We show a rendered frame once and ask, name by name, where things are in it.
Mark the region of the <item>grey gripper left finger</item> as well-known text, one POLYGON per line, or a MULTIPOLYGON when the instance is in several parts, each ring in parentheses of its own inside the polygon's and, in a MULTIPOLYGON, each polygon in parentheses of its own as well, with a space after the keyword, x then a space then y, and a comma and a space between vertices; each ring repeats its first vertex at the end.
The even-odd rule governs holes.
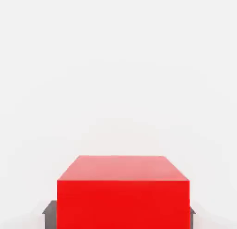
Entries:
POLYGON ((57 229, 56 226, 57 201, 52 200, 44 209, 44 229, 57 229))

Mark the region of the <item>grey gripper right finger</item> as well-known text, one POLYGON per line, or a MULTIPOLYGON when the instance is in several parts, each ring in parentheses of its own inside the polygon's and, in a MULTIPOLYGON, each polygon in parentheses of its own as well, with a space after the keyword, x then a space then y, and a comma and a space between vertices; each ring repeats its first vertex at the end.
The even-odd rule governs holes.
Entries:
POLYGON ((196 214, 196 212, 193 210, 193 208, 190 206, 190 228, 193 229, 193 216, 196 214))

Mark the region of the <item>small red cube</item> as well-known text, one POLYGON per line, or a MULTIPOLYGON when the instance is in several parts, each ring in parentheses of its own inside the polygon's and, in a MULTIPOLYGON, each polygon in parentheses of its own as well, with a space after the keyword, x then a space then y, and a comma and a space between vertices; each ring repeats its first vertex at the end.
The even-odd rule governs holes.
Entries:
POLYGON ((190 182, 163 156, 79 156, 57 181, 57 229, 190 229, 190 182))

